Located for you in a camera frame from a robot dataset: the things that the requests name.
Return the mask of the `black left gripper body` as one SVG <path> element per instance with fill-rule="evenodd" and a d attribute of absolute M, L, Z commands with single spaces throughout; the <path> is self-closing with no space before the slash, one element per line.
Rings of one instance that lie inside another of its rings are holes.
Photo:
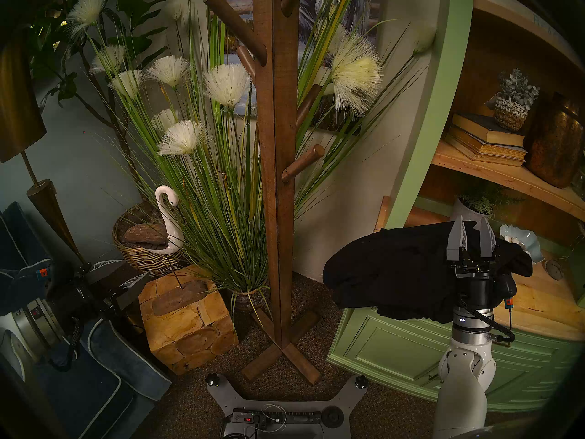
<path fill-rule="evenodd" d="M 138 275 L 130 265 L 123 265 L 95 284 L 86 282 L 86 273 L 74 273 L 72 266 L 57 271 L 48 283 L 48 306 L 59 326 L 84 325 L 89 320 L 121 316 L 114 304 L 114 294 L 123 282 Z"/>

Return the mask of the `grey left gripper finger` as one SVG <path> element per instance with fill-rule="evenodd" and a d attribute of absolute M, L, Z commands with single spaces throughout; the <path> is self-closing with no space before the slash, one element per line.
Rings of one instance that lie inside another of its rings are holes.
<path fill-rule="evenodd" d="M 144 289 L 144 286 L 151 281 L 149 272 L 135 276 L 118 286 L 114 294 L 114 304 L 119 311 L 129 307 Z"/>
<path fill-rule="evenodd" d="M 113 272 L 125 264 L 125 260 L 105 260 L 95 263 L 92 269 L 86 273 L 86 282 L 88 284 L 98 283 L 100 280 L 108 277 Z"/>

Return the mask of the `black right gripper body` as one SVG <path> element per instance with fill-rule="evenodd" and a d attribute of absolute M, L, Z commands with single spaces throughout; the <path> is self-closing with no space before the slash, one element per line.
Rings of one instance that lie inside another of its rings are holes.
<path fill-rule="evenodd" d="M 495 308 L 504 301 L 506 309 L 514 307 L 513 298 L 517 293 L 516 283 L 510 273 L 496 271 L 499 260 L 498 250 L 494 250 L 490 257 L 472 259 L 465 248 L 450 250 L 450 266 L 455 270 L 456 291 L 459 295 L 459 304 L 468 305 L 466 310 L 485 310 Z"/>

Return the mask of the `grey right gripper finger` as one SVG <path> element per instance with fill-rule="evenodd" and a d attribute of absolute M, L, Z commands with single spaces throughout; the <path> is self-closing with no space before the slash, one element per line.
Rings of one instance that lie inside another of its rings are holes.
<path fill-rule="evenodd" d="M 488 220 L 482 217 L 480 221 L 480 256 L 483 259 L 494 259 L 496 239 Z"/>
<path fill-rule="evenodd" d="M 467 249 L 467 233 L 462 215 L 457 217 L 449 232 L 446 247 L 446 260 L 448 262 L 461 261 L 461 248 Z"/>

